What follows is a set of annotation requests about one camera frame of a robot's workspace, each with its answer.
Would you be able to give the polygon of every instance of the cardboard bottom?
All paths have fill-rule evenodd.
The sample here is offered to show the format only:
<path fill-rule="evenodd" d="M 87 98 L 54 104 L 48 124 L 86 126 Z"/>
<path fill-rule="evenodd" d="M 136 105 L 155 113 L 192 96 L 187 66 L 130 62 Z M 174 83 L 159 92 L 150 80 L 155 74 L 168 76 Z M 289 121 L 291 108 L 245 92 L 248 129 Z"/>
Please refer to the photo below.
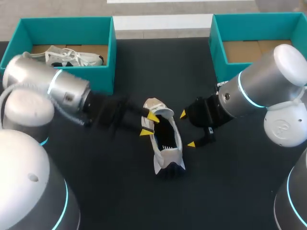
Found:
<path fill-rule="evenodd" d="M 255 62 L 281 44 L 292 45 L 290 40 L 259 40 L 223 42 L 228 63 Z"/>
<path fill-rule="evenodd" d="M 31 54 L 40 54 L 44 53 L 46 50 L 49 49 L 51 45 L 34 45 L 31 51 Z M 83 53 L 93 53 L 101 55 L 104 58 L 104 66 L 106 66 L 107 62 L 107 51 L 108 45 L 54 45 L 58 48 L 68 48 L 72 49 L 76 52 L 83 52 Z"/>

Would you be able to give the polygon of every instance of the sneaker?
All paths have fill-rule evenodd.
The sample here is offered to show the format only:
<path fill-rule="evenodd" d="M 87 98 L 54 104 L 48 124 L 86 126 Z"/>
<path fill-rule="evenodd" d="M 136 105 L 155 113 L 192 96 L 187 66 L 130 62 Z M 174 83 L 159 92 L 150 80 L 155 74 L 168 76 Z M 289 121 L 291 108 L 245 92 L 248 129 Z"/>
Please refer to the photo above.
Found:
<path fill-rule="evenodd" d="M 148 99 L 144 106 L 156 115 L 160 122 L 154 123 L 142 117 L 142 126 L 154 130 L 149 135 L 154 149 L 154 172 L 159 177 L 173 178 L 185 171 L 182 160 L 182 142 L 173 119 L 173 110 L 156 98 Z"/>
<path fill-rule="evenodd" d="M 47 65 L 54 67 L 101 66 L 104 63 L 103 57 L 98 54 L 80 53 L 72 49 L 61 49 L 56 46 L 50 46 L 46 52 L 41 54 L 24 52 L 23 57 L 45 62 Z"/>

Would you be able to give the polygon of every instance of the cardboard box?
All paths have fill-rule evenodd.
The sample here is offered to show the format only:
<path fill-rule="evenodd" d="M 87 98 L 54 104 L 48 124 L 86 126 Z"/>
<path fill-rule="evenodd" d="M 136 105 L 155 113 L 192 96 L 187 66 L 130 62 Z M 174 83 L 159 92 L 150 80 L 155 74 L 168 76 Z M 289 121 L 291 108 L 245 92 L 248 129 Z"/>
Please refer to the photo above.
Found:
<path fill-rule="evenodd" d="M 45 52 L 50 45 L 75 51 L 101 53 L 103 66 L 56 67 L 88 80 L 94 91 L 112 94 L 116 64 L 116 36 L 112 17 L 22 18 L 0 63 L 3 74 L 9 61 L 24 51 Z"/>
<path fill-rule="evenodd" d="M 258 61 L 261 56 L 281 44 L 292 45 L 290 40 L 260 40 L 223 42 L 228 63 Z"/>
<path fill-rule="evenodd" d="M 209 46 L 218 82 L 232 79 L 280 44 L 292 44 L 307 58 L 303 13 L 213 15 Z"/>

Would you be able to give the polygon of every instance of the screw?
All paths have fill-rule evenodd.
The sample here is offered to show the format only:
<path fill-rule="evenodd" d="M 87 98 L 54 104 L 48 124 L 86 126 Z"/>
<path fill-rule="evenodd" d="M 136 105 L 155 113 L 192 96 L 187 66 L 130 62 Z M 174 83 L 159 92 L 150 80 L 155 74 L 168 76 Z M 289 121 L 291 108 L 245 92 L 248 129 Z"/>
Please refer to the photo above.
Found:
<path fill-rule="evenodd" d="M 224 96 L 225 100 L 229 100 L 230 99 L 230 94 L 229 93 L 226 93 L 225 96 Z"/>

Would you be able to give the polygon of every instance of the black mat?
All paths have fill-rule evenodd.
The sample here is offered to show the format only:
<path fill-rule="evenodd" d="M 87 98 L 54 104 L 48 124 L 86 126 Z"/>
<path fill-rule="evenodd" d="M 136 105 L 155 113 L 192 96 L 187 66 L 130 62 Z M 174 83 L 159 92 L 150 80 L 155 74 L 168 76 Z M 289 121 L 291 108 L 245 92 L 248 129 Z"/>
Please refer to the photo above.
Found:
<path fill-rule="evenodd" d="M 215 83 L 207 38 L 118 40 L 115 92 L 166 103 L 184 144 L 202 132 L 178 121 L 182 109 Z M 56 116 L 46 150 L 76 194 L 82 230 L 276 230 L 275 194 L 306 147 L 271 143 L 264 114 L 224 125 L 205 148 L 185 147 L 186 175 L 173 181 L 155 177 L 149 138 L 125 131 L 110 142 Z"/>

